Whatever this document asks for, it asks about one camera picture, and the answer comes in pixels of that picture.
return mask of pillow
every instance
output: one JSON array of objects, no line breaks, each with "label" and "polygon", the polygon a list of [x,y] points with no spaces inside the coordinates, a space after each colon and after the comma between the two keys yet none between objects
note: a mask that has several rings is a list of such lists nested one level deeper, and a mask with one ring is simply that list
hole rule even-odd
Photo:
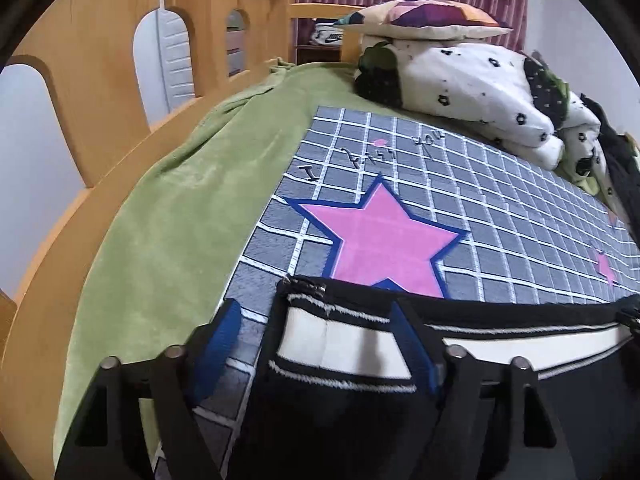
[{"label": "pillow", "polygon": [[352,12],[334,27],[396,40],[480,40],[511,32],[484,10],[459,2],[393,0]]}]

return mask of green blanket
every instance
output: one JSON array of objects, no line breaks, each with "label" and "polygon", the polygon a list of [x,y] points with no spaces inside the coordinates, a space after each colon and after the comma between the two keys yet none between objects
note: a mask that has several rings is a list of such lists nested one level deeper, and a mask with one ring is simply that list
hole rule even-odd
[{"label": "green blanket", "polygon": [[280,63],[214,108],[122,205],[78,305],[54,435],[57,461],[98,363],[155,357],[214,314],[247,238],[319,105],[428,121],[351,91],[354,66]]}]

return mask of bolt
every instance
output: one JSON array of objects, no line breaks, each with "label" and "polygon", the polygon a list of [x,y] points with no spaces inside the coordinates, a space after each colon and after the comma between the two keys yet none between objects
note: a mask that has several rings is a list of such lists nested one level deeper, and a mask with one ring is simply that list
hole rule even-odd
[{"label": "bolt", "polygon": [[462,359],[464,356],[466,356],[466,348],[460,345],[447,346],[447,354],[449,354],[450,357]]},{"label": "bolt", "polygon": [[171,345],[164,351],[164,355],[169,359],[177,359],[184,355],[184,347],[182,345]]},{"label": "bolt", "polygon": [[100,362],[100,368],[102,368],[103,370],[111,370],[112,368],[115,368],[116,366],[120,365],[120,359],[118,359],[115,356],[109,356],[109,357],[105,357],[101,362]]},{"label": "bolt", "polygon": [[529,360],[520,356],[514,357],[511,360],[511,364],[516,368],[519,368],[520,370],[529,370],[529,368],[531,368],[531,363],[529,362]]}]

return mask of mattress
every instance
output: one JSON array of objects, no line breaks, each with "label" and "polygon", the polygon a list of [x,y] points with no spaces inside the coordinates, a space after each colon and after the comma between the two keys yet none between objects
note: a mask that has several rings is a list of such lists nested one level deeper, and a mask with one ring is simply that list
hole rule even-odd
[{"label": "mattress", "polygon": [[[532,308],[637,291],[638,249],[594,198],[452,121],[358,97],[352,76],[344,64],[277,67],[141,179],[82,292],[55,455],[103,357],[151,358],[231,296],[242,305],[239,341],[216,393],[196,410],[226,463],[286,273]],[[382,216],[359,220],[374,226],[366,236],[345,227],[376,201]],[[390,251],[394,262],[411,253],[402,272],[374,264]]]}]

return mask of wooden bed frame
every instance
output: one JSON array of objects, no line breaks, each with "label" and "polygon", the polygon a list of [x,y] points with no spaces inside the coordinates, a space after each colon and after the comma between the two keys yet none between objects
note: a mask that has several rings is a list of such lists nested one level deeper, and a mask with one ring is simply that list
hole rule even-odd
[{"label": "wooden bed frame", "polygon": [[[42,74],[83,189],[50,231],[12,299],[0,294],[0,431],[34,479],[54,473],[52,436],[66,350],[87,272],[123,200],[217,102],[264,79],[292,52],[292,18],[359,7],[292,0],[165,0],[190,38],[196,97],[147,125],[132,55],[136,26],[159,0],[56,0],[10,59]],[[226,17],[244,19],[245,68],[229,77]],[[341,59],[358,57],[345,33]]]}]

